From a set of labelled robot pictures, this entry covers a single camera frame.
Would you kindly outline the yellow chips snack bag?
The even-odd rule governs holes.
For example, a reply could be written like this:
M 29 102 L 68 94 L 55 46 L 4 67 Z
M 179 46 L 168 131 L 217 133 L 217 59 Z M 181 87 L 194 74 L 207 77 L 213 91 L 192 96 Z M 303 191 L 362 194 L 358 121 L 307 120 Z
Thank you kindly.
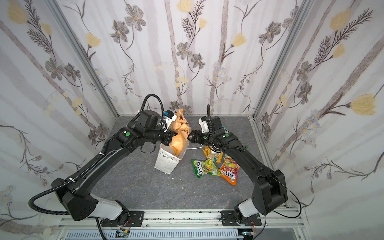
M 208 159 L 215 159 L 217 164 L 222 162 L 223 152 L 215 152 L 209 146 L 204 146 L 203 153 Z

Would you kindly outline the cartoon animal paper bag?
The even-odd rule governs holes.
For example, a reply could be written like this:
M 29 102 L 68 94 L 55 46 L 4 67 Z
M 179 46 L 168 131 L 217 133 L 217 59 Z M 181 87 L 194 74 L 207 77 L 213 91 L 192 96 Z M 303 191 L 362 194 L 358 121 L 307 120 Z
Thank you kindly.
M 188 142 L 178 155 L 174 155 L 175 152 L 169 146 L 161 144 L 154 168 L 170 175 L 178 163 L 183 159 L 187 151 L 203 148 L 202 145 L 199 147 L 190 148 L 189 144 L 190 143 Z

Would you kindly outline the green yellow snack bag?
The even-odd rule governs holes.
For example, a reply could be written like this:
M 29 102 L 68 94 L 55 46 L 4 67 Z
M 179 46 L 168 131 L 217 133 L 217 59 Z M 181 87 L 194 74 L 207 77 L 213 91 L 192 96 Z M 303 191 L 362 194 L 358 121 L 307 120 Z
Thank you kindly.
M 207 159 L 205 161 L 191 160 L 191 163 L 198 179 L 201 179 L 203 175 L 221 176 L 221 173 L 216 166 L 216 158 Z

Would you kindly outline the tan paper bag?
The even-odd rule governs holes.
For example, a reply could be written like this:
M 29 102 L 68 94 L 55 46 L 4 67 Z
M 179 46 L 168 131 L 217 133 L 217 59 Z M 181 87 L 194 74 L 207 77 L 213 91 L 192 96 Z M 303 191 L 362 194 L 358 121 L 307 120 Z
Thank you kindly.
M 170 129 L 175 132 L 176 135 L 172 138 L 169 147 L 174 151 L 174 156 L 177 156 L 186 146 L 188 135 L 190 133 L 190 126 L 184 116 L 183 108 L 178 110 L 177 119 L 171 124 Z

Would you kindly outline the orange candy snack bag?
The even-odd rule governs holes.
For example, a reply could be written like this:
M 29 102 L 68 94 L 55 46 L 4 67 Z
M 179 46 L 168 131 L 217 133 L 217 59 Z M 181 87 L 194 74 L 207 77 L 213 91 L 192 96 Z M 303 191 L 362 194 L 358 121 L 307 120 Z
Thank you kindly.
M 219 168 L 221 177 L 228 181 L 231 185 L 237 184 L 240 166 L 227 154 L 223 155 L 222 165 Z

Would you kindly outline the aluminium corner post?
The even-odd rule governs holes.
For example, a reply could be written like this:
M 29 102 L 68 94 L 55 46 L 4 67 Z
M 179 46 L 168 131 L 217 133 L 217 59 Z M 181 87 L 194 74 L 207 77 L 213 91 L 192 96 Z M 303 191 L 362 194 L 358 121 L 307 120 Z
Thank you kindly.
M 282 69 L 282 66 L 284 62 L 288 59 L 288 56 L 290 54 L 290 51 L 292 50 L 294 43 L 296 41 L 296 38 L 299 36 L 300 30 L 302 26 L 304 25 L 306 18 L 311 11 L 312 5 L 315 1 L 308 0 L 303 1 L 302 6 L 299 8 L 297 17 L 293 21 L 293 25 L 291 30 L 289 31 L 289 34 L 287 36 L 286 41 L 284 42 L 284 45 L 282 47 L 282 50 L 280 51 L 280 54 L 277 58 L 276 64 L 274 65 L 274 68 L 272 69 L 272 72 L 268 78 L 268 81 L 265 85 L 264 90 L 262 91 L 261 97 L 259 99 L 259 102 L 256 106 L 256 109 L 252 115 L 253 119 L 257 117 L 259 113 L 262 111 L 262 107 L 265 103 L 265 101 L 268 98 L 268 95 L 272 91 L 272 87 L 277 79 L 277 76 Z
M 63 14 L 62 10 L 59 7 L 59 4 L 57 1 L 47 1 L 45 0 L 46 5 L 48 6 L 50 12 L 52 13 L 53 17 L 55 18 L 56 22 L 59 24 L 59 27 L 64 32 L 67 40 L 69 41 L 72 49 L 75 51 L 78 59 L 82 63 L 83 67 L 86 69 L 87 73 L 91 77 L 91 80 L 93 84 L 96 86 L 96 89 L 101 94 L 104 102 L 108 106 L 108 109 L 110 110 L 112 116 L 114 118 L 119 117 L 119 113 L 117 109 L 115 108 L 113 102 L 109 98 L 109 95 L 105 88 L 102 85 L 101 80 L 96 74 L 96 71 L 94 70 L 91 61 L 89 60 L 86 51 L 83 49 L 78 37 L 72 30 L 70 24 L 68 23 L 67 19 L 65 18 L 65 15 Z

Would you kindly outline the aluminium right corner post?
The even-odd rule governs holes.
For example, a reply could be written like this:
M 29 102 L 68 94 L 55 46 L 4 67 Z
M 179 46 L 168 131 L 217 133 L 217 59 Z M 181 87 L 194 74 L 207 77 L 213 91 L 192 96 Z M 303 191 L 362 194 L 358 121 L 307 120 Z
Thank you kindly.
M 288 56 L 290 54 L 290 51 L 292 50 L 294 43 L 296 41 L 296 38 L 299 36 L 300 30 L 302 26 L 304 25 L 306 18 L 311 11 L 312 5 L 315 1 L 308 0 L 303 1 L 302 6 L 299 8 L 297 17 L 293 21 L 293 25 L 291 30 L 289 31 L 289 34 L 287 36 L 286 41 L 284 42 L 284 45 L 282 47 L 282 50 L 280 51 L 280 54 L 277 58 L 276 64 L 274 65 L 274 68 L 272 69 L 272 72 L 268 78 L 268 81 L 265 85 L 264 90 L 262 91 L 261 97 L 259 99 L 259 102 L 256 106 L 256 109 L 252 115 L 253 119 L 257 117 L 259 113 L 262 111 L 262 107 L 265 103 L 265 101 L 268 98 L 268 95 L 272 91 L 272 87 L 277 79 L 277 76 L 282 69 L 282 66 L 284 62 L 288 59 Z

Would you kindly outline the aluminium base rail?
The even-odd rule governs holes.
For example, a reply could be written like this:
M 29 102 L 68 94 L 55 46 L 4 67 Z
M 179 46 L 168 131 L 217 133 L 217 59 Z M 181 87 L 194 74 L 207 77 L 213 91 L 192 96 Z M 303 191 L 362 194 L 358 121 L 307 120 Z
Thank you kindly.
M 108 240 L 198 240 L 253 238 L 308 240 L 309 234 L 295 208 L 278 208 L 266 216 L 255 215 L 239 224 L 233 209 L 135 210 L 131 222 L 120 229 L 100 223 Z

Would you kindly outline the aluminium left corner post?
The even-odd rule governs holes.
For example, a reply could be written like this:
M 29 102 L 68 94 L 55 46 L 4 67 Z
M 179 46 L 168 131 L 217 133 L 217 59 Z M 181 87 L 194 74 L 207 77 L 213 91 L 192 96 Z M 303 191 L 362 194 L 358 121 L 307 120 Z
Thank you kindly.
M 112 116 L 114 118 L 119 117 L 119 113 L 117 109 L 115 108 L 113 102 L 109 98 L 109 95 L 105 88 L 102 85 L 101 80 L 96 74 L 96 71 L 94 70 L 91 61 L 89 60 L 86 51 L 83 49 L 78 37 L 72 30 L 70 24 L 68 23 L 67 19 L 65 18 L 65 15 L 63 14 L 62 10 L 59 7 L 59 4 L 57 1 L 47 1 L 45 0 L 46 5 L 48 6 L 50 12 L 52 13 L 53 17 L 55 18 L 56 22 L 59 24 L 59 27 L 64 32 L 67 40 L 69 41 L 72 49 L 75 51 L 78 59 L 82 63 L 83 67 L 86 69 L 87 73 L 91 77 L 91 80 L 93 84 L 96 86 L 96 89 L 101 94 L 104 102 L 108 106 L 108 109 L 110 110 Z

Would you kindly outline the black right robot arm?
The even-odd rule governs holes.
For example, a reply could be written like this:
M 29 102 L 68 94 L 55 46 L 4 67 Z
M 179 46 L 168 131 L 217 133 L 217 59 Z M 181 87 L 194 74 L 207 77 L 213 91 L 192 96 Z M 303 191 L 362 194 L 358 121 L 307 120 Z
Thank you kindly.
M 200 125 L 202 129 L 193 130 L 188 140 L 228 155 L 254 184 L 252 196 L 234 208 L 235 219 L 240 225 L 254 215 L 275 213 L 276 208 L 288 201 L 289 194 L 294 195 L 280 170 L 274 171 L 260 162 L 235 134 L 226 131 L 219 117 L 211 117 L 210 105 L 207 105 L 207 116 L 201 118 Z

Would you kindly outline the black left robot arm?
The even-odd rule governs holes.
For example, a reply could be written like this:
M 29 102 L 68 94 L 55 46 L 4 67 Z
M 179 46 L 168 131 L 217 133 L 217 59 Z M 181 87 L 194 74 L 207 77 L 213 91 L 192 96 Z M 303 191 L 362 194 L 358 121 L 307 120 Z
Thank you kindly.
M 48 215 L 70 215 L 74 221 L 104 218 L 118 226 L 127 223 L 131 219 L 127 207 L 117 200 L 109 201 L 93 195 L 92 189 L 119 161 L 137 148 L 142 148 L 145 143 L 171 143 L 176 134 L 169 130 L 169 126 L 176 116 L 170 111 L 165 111 L 163 105 L 160 105 L 160 113 L 145 110 L 145 105 L 151 97 L 161 101 L 155 94 L 147 95 L 137 115 L 109 138 L 93 159 L 66 179 L 57 178 L 51 189 L 29 200 L 29 207 Z M 65 208 L 64 211 L 47 210 L 36 205 L 36 200 L 51 193 L 56 194 Z

